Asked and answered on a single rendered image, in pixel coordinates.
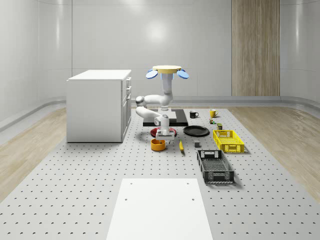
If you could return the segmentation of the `drone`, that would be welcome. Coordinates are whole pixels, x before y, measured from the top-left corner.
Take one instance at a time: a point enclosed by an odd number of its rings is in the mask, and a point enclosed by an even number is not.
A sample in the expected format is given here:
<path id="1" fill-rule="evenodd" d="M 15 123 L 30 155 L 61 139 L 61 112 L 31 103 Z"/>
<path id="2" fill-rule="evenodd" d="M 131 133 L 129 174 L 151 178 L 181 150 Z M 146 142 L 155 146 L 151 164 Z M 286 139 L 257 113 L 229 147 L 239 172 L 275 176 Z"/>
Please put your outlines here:
<path id="1" fill-rule="evenodd" d="M 188 79 L 189 75 L 181 66 L 177 65 L 156 65 L 152 69 L 148 70 L 146 74 L 147 79 L 152 79 L 160 74 L 177 74 L 180 78 Z"/>

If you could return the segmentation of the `white cabinet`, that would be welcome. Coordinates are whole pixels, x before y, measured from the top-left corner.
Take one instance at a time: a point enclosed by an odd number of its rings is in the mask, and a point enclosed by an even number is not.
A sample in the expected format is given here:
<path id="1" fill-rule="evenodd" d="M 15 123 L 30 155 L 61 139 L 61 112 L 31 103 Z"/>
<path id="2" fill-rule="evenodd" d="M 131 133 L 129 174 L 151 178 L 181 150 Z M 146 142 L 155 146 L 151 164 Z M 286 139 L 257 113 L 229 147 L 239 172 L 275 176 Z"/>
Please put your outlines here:
<path id="1" fill-rule="evenodd" d="M 66 82 L 67 142 L 121 143 L 131 121 L 131 70 L 87 70 Z"/>

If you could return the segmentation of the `dark grey basket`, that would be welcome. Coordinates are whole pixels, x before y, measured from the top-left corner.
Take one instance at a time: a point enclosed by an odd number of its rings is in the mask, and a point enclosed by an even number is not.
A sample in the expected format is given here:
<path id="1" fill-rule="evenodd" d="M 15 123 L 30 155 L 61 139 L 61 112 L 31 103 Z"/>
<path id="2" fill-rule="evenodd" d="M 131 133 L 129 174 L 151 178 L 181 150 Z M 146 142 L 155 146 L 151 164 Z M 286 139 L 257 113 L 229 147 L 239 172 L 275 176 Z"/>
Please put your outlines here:
<path id="1" fill-rule="evenodd" d="M 233 183 L 234 169 L 221 150 L 198 150 L 197 160 L 207 183 Z"/>

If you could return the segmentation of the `white board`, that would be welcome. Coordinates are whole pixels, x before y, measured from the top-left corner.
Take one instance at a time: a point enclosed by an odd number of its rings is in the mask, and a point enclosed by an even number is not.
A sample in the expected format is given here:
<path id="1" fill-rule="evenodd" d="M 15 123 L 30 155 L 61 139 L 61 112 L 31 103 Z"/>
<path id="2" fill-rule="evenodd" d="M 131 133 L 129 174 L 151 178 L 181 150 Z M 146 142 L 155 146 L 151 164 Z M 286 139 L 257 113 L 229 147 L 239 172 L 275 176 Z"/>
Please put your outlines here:
<path id="1" fill-rule="evenodd" d="M 213 240 L 195 178 L 124 178 L 106 240 Z"/>

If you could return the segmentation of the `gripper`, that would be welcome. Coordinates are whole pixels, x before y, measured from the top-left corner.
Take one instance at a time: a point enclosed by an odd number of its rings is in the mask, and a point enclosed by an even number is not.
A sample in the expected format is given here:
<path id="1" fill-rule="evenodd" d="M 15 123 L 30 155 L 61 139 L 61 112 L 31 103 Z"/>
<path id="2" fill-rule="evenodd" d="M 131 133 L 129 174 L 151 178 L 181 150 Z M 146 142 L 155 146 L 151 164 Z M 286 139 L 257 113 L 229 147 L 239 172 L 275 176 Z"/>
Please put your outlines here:
<path id="1" fill-rule="evenodd" d="M 157 140 L 165 140 L 165 141 L 173 141 L 175 139 L 174 131 L 157 131 L 155 139 Z"/>

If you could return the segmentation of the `yellow basket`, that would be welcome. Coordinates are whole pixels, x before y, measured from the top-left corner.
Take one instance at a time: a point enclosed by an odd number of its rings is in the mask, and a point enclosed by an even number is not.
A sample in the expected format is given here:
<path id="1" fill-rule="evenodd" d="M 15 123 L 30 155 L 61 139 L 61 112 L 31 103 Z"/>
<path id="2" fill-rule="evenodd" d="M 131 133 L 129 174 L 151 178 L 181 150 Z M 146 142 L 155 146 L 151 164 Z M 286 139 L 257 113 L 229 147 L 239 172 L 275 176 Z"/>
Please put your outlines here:
<path id="1" fill-rule="evenodd" d="M 214 130 L 213 139 L 218 148 L 225 153 L 244 152 L 244 142 L 234 130 Z"/>

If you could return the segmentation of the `black plate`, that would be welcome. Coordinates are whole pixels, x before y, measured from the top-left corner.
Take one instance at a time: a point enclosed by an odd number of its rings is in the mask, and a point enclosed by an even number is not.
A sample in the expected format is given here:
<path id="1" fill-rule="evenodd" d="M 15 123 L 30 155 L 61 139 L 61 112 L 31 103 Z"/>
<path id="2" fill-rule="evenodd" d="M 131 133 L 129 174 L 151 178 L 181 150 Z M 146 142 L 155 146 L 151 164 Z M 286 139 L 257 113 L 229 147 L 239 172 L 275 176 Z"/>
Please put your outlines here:
<path id="1" fill-rule="evenodd" d="M 194 137 L 205 137 L 210 134 L 210 131 L 204 127 L 199 125 L 189 125 L 183 129 L 183 132 L 189 136 Z"/>

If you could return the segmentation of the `yellow bowl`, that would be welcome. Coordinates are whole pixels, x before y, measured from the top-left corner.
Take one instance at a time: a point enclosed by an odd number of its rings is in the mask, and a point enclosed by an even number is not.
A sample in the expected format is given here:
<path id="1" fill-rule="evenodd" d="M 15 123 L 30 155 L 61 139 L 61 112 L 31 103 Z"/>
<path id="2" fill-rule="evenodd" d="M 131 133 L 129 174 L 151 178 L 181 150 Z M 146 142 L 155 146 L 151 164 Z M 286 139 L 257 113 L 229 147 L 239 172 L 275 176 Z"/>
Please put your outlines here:
<path id="1" fill-rule="evenodd" d="M 153 151 L 160 152 L 166 148 L 166 142 L 165 142 L 165 140 L 157 140 L 157 139 L 153 138 L 150 141 L 150 146 Z"/>

